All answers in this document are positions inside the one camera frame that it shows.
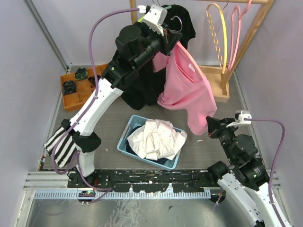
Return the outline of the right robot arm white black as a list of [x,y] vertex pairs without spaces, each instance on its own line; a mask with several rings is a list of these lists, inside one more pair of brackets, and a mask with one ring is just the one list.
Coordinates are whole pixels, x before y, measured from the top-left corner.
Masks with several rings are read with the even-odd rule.
[[282,135],[268,172],[262,158],[257,157],[258,149],[254,139],[249,135],[234,134],[239,126],[262,122],[265,119],[252,118],[249,112],[239,111],[234,118],[219,120],[208,116],[206,121],[208,136],[220,141],[232,166],[230,169],[228,165],[218,161],[208,167],[208,182],[226,191],[252,227],[291,226],[273,193],[274,170],[285,138],[285,126],[278,120],[272,120],[281,126]]

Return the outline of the pink plastic hanger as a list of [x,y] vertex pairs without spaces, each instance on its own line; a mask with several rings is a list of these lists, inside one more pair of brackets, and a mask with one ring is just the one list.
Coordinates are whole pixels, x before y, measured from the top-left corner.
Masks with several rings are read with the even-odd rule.
[[[233,11],[232,11],[232,16],[231,16],[231,49],[230,49],[230,58],[229,58],[229,64],[228,64],[228,69],[227,71],[231,71],[234,63],[235,63],[235,59],[236,59],[236,55],[238,52],[238,48],[239,48],[239,41],[240,41],[240,35],[241,35],[241,21],[244,17],[244,15],[247,13],[247,11],[250,8],[252,0],[249,0],[247,3],[247,6],[243,9],[243,11],[241,11],[239,5],[235,5]],[[234,32],[234,24],[235,24],[235,15],[237,13],[237,35],[235,37],[235,32]]]

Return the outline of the white t shirt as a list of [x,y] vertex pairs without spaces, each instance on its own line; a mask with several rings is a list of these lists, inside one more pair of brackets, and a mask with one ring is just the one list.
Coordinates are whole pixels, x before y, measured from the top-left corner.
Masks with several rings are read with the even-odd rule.
[[128,137],[132,151],[140,158],[173,160],[187,140],[187,133],[176,131],[173,124],[163,120],[146,120]]

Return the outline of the pink t shirt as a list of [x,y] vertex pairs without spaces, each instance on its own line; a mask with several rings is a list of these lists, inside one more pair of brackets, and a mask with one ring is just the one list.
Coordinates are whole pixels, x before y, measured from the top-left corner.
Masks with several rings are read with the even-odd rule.
[[195,72],[184,52],[174,46],[170,56],[158,53],[152,60],[153,72],[165,70],[164,90],[157,103],[169,110],[186,110],[187,124],[195,135],[207,130],[207,116],[214,116],[217,110],[211,85]]

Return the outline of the yellow hanger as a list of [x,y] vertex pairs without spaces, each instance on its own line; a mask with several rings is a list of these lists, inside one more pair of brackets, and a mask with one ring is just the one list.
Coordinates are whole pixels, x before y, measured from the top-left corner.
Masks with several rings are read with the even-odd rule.
[[[219,40],[217,39],[217,34],[215,32],[215,27],[213,25],[212,14],[209,11],[211,7],[216,7],[219,12],[221,25],[222,25],[222,31],[223,31],[223,52],[221,52],[221,48],[219,46]],[[227,39],[227,29],[226,29],[224,13],[223,13],[223,10],[221,9],[221,7],[217,3],[214,3],[214,2],[210,3],[207,6],[205,12],[206,12],[208,24],[210,26],[210,31],[211,31],[211,35],[213,38],[215,51],[217,53],[217,59],[219,60],[219,66],[221,69],[221,73],[224,74],[227,70],[226,66],[227,66],[227,53],[228,53],[228,44],[227,44],[228,39]]]

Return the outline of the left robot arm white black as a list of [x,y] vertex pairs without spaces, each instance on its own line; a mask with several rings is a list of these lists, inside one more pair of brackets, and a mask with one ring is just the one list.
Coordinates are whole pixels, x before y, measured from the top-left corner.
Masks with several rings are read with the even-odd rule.
[[139,69],[157,53],[170,55],[182,33],[160,26],[151,29],[146,23],[136,22],[124,27],[115,40],[117,51],[98,79],[94,93],[70,120],[62,122],[63,138],[71,140],[72,155],[77,156],[78,182],[83,187],[94,184],[95,151],[101,139],[94,128],[110,105],[122,95],[138,77]]

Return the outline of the salmon pink metal hanger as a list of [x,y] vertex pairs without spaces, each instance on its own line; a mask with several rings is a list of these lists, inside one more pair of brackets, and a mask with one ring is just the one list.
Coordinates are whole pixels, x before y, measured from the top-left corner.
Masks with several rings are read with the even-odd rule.
[[[171,18],[171,20],[174,19],[178,19],[179,23],[180,23],[180,29],[177,31],[178,33],[182,31],[183,29],[183,23],[182,20],[179,16],[173,16]],[[191,56],[191,54],[187,51],[187,49],[180,43],[180,41],[177,42],[177,46],[184,52],[184,54],[187,56],[187,58],[190,60],[192,66],[195,69],[195,72],[197,72],[199,74],[199,76],[203,79],[206,78],[206,76],[202,73],[200,67],[198,66],[198,64],[196,63],[196,61],[194,60],[194,58]]]

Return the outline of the navy blue t shirt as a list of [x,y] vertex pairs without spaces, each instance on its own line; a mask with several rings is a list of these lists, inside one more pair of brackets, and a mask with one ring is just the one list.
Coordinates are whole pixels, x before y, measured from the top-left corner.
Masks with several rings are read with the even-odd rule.
[[130,147],[130,144],[128,142],[128,140],[126,138],[124,138],[121,142],[121,144],[124,145],[124,148],[122,149],[122,152],[132,158],[135,158],[137,160],[140,160],[140,161],[143,161],[143,162],[146,162],[146,163],[150,163],[150,164],[157,164],[157,165],[160,165],[160,166],[168,166],[170,160],[167,159],[167,158],[160,158],[160,159],[157,159],[157,160],[152,160],[152,159],[148,159],[148,158],[141,158],[139,157],[133,150],[132,148]]

